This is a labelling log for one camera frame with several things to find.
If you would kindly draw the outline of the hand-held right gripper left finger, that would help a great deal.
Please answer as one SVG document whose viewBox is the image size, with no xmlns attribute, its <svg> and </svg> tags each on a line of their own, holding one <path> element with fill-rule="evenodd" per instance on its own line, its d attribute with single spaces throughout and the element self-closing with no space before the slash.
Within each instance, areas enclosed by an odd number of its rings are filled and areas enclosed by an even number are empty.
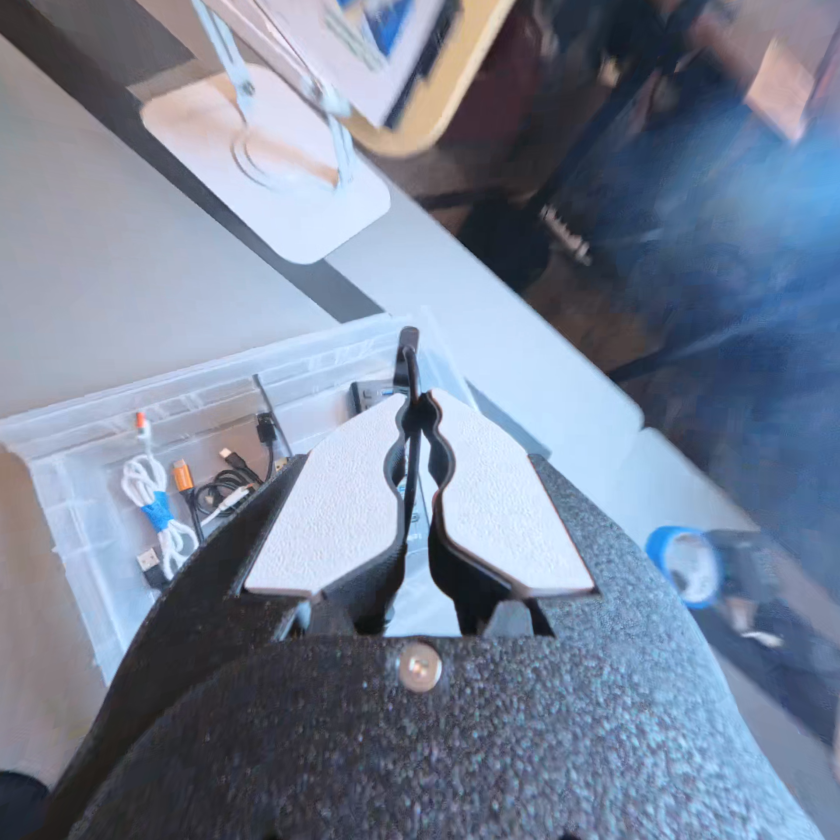
<svg viewBox="0 0 840 840">
<path fill-rule="evenodd" d="M 406 396 L 352 417 L 309 453 L 245 578 L 259 595 L 316 595 L 404 535 Z"/>
</svg>

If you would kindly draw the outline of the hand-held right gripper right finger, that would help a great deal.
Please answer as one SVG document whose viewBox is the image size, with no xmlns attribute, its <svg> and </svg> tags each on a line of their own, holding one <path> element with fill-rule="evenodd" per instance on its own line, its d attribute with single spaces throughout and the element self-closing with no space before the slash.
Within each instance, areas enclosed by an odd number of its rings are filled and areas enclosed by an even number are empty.
<svg viewBox="0 0 840 840">
<path fill-rule="evenodd" d="M 590 594 L 595 583 L 526 449 L 442 389 L 429 442 L 443 452 L 434 474 L 443 542 L 517 595 Z"/>
</svg>

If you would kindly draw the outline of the black multi-port USB hub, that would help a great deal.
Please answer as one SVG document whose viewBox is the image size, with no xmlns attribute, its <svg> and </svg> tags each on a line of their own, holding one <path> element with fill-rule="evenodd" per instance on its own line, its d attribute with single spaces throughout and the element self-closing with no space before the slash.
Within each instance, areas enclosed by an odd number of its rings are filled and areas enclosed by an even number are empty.
<svg viewBox="0 0 840 840">
<path fill-rule="evenodd" d="M 376 408 L 382 403 L 388 403 L 393 396 L 397 396 L 396 403 L 391 406 L 393 411 L 387 413 Z M 390 380 L 353 381 L 350 385 L 350 402 L 353 417 L 373 410 L 392 419 L 398 419 L 412 404 L 408 385 L 398 385 Z"/>
</svg>

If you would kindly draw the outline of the clear plastic bin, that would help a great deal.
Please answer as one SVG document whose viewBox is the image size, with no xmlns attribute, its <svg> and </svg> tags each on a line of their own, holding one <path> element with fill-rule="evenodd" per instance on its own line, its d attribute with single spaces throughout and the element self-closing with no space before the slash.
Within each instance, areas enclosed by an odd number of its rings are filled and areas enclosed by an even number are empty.
<svg viewBox="0 0 840 840">
<path fill-rule="evenodd" d="M 153 526 L 121 489 L 123 464 L 142 451 L 135 415 L 167 477 L 170 506 L 189 514 L 172 467 L 185 461 L 201 487 L 227 468 L 229 448 L 264 478 L 268 449 L 257 416 L 275 411 L 275 457 L 305 455 L 354 415 L 354 382 L 390 380 L 400 332 L 419 330 L 423 388 L 441 387 L 494 419 L 500 410 L 464 377 L 432 312 L 382 314 L 271 343 L 2 420 L 2 445 L 32 479 L 105 685 L 157 594 L 137 562 L 159 550 Z"/>
</svg>

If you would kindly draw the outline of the blue tape roll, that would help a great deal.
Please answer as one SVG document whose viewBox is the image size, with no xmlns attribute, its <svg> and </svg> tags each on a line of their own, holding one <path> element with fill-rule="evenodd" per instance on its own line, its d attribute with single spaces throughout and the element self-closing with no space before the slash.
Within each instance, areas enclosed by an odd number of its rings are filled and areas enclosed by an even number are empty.
<svg viewBox="0 0 840 840">
<path fill-rule="evenodd" d="M 718 552 L 695 528 L 664 526 L 647 538 L 645 551 L 690 610 L 714 606 L 724 574 Z"/>
</svg>

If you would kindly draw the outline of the white base sign stand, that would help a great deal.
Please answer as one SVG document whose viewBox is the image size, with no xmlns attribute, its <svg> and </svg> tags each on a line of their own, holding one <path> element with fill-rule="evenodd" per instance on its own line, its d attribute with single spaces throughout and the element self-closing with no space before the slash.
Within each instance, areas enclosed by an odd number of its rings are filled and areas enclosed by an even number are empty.
<svg viewBox="0 0 840 840">
<path fill-rule="evenodd" d="M 390 209 L 355 148 L 427 151 L 515 2 L 142 2 L 220 72 L 143 126 L 279 257 L 320 261 Z"/>
</svg>

